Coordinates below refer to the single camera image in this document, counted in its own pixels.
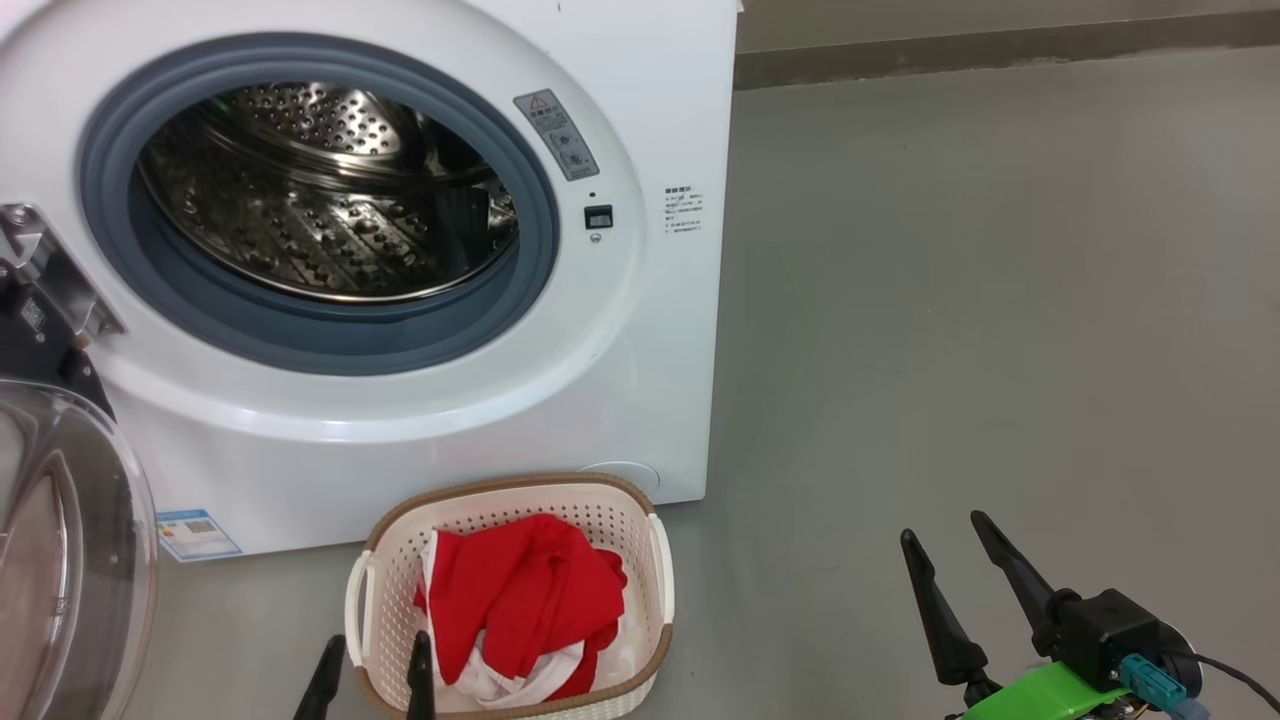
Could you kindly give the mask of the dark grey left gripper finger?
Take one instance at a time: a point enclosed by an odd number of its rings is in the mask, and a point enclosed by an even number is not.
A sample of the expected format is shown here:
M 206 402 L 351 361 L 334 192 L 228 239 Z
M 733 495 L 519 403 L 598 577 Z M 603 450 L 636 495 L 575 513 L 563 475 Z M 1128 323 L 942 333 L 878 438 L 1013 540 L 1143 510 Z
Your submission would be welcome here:
M 294 720 L 324 720 L 337 697 L 346 656 L 346 638 L 333 635 L 320 655 L 310 682 L 294 711 Z
M 433 644 L 428 632 L 417 632 L 406 673 L 410 702 L 404 717 L 408 720 L 434 720 L 436 703 L 433 674 Z

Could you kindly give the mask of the bright green right gripper body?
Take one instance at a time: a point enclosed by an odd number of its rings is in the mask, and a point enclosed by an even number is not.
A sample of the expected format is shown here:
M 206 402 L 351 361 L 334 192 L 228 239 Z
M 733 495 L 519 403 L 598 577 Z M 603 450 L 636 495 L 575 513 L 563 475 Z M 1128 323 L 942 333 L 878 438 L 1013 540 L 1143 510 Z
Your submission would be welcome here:
M 1050 664 L 1010 685 L 992 682 L 983 664 L 950 664 L 950 684 L 964 685 L 959 719 L 1084 719 L 1130 694 L 1121 685 L 1100 692 L 1062 664 Z

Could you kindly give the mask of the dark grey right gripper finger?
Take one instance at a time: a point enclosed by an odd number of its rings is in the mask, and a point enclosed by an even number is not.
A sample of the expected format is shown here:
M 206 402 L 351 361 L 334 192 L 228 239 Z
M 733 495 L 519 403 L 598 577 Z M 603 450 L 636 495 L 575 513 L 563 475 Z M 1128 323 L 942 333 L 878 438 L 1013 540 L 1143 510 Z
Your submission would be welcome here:
M 1082 596 L 1070 588 L 1051 587 L 987 512 L 973 510 L 970 521 L 989 561 L 1006 577 L 1030 625 L 1033 650 L 1043 659 L 1060 660 L 1061 611 L 1068 603 L 1082 601 Z
M 911 529 L 901 532 L 900 546 L 937 682 L 961 687 L 963 702 L 974 707 L 1002 687 L 986 673 L 984 650 L 965 633 L 936 582 L 934 564 Z

